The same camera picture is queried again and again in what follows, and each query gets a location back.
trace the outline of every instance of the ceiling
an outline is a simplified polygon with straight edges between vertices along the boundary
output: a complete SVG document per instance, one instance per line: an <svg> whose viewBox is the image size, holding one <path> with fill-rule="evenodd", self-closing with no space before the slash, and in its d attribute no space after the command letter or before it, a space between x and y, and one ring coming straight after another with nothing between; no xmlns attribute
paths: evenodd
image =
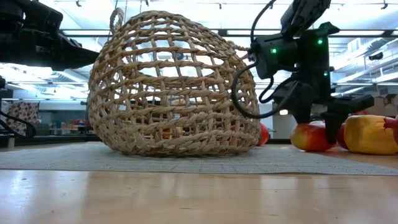
<svg viewBox="0 0 398 224"><path fill-rule="evenodd" d="M97 36L103 30L109 29L109 16L116 6L126 11L126 17L132 17L142 11L162 10L181 14L193 21L199 22L210 29L249 29L257 13L264 7L264 2L256 0L43 0L40 1L63 14L61 30L64 34L71 32L77 34L91 34L91 37L76 37L74 39L84 48L99 52L107 41L107 37ZM272 9L268 10L257 24L257 29L281 28L279 18L283 15L292 1L278 0ZM398 0L386 1L389 5L385 9L383 0L332 0L332 5L322 17L314 23L318 27L323 22L330 21L333 25L344 30L388 30L398 28ZM331 75L331 81L339 85L338 92L346 93L350 90L363 91L371 82L394 83L398 78L396 53L398 45L395 38L357 38L331 37L329 39L330 63L336 68ZM249 47L248 37L225 37L235 44ZM181 47L188 47L187 43L179 43ZM168 47L167 41L157 43L159 47ZM141 44L140 48L150 47L150 43ZM368 56L378 52L384 53L384 58L370 61ZM158 60L167 59L167 54L158 54ZM7 87L15 90L35 91L47 94L48 98L84 98L87 94L88 77L91 66L86 66L64 72L53 72L45 68L23 67L20 65L0 65L0 75L8 82L14 82ZM185 75L195 75L194 70L187 69ZM290 73L280 71L275 76L275 82L280 83L290 76ZM266 84L267 81L255 77L257 83Z"/></svg>

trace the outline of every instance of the black robotic camera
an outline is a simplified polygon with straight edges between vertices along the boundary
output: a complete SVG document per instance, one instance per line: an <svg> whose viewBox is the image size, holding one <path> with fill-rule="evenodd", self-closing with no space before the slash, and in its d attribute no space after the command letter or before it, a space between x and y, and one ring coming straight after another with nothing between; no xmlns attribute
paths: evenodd
<svg viewBox="0 0 398 224"><path fill-rule="evenodd" d="M31 0L0 1L0 62L63 71L94 63L99 53L58 32L60 12Z"/></svg>
<svg viewBox="0 0 398 224"><path fill-rule="evenodd" d="M256 22L262 13L272 5L270 1L256 18L251 31L251 49L249 53L255 62L238 72L232 85L232 98L235 107L250 118L266 118L285 109L292 112L296 122L309 123L313 104L328 107L321 114L325 120L326 138L329 143L336 142L336 135L342 123L350 113L373 106L371 95L360 97L332 97L329 64L328 36L338 33L339 28L330 22L318 29L308 29L329 8L331 0L295 0L282 16L282 31L279 34L264 35L254 39L252 36ZM236 96L236 84L239 76L251 67L256 67L259 78L270 78L270 85L260 94L259 101L266 103L274 100L277 108L266 114L249 114L239 104ZM282 82L268 99L263 100L265 92L271 89L273 75L279 70L292 72L292 76Z"/></svg>

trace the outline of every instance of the wicker basket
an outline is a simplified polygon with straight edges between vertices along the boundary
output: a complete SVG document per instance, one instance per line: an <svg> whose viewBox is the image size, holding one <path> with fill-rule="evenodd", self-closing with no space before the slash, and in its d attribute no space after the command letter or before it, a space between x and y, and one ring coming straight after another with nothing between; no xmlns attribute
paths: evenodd
<svg viewBox="0 0 398 224"><path fill-rule="evenodd" d="M259 120L233 106L231 82L246 64L232 42L201 24L147 11L113 27L90 75L90 123L111 149L146 156L246 152ZM258 113L255 83L242 75L238 97Z"/></svg>

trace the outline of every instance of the gray rug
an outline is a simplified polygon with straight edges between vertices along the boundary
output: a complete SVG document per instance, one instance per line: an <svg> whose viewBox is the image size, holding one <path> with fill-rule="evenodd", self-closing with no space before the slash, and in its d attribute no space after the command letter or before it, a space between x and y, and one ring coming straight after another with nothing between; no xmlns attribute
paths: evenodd
<svg viewBox="0 0 398 224"><path fill-rule="evenodd" d="M247 154L201 158L127 157L100 142L0 152L0 169L117 170L211 174L398 175L398 169L374 166L291 147L266 146Z"/></svg>

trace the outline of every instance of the carpet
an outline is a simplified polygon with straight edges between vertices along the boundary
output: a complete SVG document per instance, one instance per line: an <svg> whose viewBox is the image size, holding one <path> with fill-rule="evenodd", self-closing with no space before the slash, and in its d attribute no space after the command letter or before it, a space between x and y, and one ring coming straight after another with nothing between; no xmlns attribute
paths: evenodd
<svg viewBox="0 0 398 224"><path fill-rule="evenodd" d="M290 146L266 145L237 156L159 158L124 156L101 142L0 152L0 169L398 175L398 169L302 152Z"/></svg>

